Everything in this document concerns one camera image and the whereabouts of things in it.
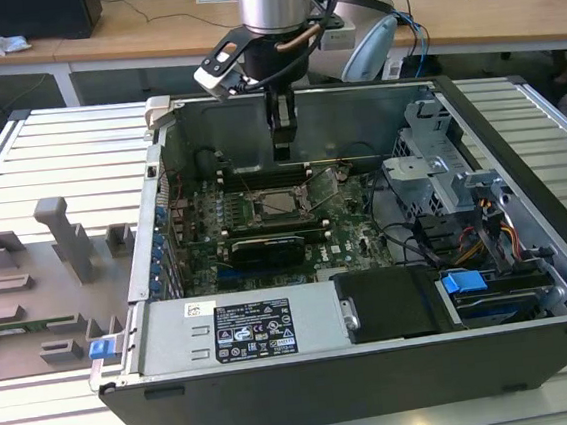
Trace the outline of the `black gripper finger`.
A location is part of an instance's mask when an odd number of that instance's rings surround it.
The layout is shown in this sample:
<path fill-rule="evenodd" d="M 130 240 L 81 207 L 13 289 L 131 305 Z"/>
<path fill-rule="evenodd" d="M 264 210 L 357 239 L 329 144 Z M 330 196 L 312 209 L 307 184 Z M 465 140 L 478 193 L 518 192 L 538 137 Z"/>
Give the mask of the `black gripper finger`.
<path fill-rule="evenodd" d="M 297 125 L 281 125 L 271 127 L 273 160 L 276 162 L 288 161 L 291 156 L 291 146 L 295 142 Z"/>

